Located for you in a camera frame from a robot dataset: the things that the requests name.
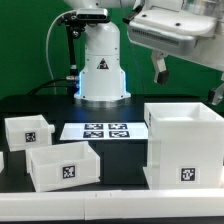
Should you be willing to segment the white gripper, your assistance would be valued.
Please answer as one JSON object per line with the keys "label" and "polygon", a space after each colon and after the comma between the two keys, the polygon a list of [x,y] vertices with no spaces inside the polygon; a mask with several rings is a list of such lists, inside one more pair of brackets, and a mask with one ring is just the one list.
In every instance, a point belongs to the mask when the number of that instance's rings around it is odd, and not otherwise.
{"label": "white gripper", "polygon": [[128,37],[132,43],[154,49],[154,82],[159,85],[169,80],[166,54],[224,71],[224,35],[217,18],[153,7],[129,23]]}

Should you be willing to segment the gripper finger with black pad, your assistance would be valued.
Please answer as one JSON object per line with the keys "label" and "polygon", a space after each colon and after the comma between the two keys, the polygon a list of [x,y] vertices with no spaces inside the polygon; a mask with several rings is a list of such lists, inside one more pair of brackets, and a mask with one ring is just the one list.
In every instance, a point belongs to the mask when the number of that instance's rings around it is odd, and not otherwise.
{"label": "gripper finger with black pad", "polygon": [[212,88],[208,92],[207,101],[212,105],[218,105],[224,99],[224,73],[221,76],[223,83],[217,88]]}

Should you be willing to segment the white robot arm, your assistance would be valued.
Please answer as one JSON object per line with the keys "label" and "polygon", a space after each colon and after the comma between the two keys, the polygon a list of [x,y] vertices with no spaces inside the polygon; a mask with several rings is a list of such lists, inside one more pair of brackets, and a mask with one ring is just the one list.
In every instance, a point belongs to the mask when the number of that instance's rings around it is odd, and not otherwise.
{"label": "white robot arm", "polygon": [[[126,77],[119,66],[119,30],[110,8],[129,7],[123,17],[131,43],[152,50],[154,81],[167,83],[169,55],[222,72],[224,81],[224,0],[64,0],[76,35],[86,34],[85,66],[75,97],[85,102],[128,98]],[[208,102],[224,97],[224,83],[212,89]]]}

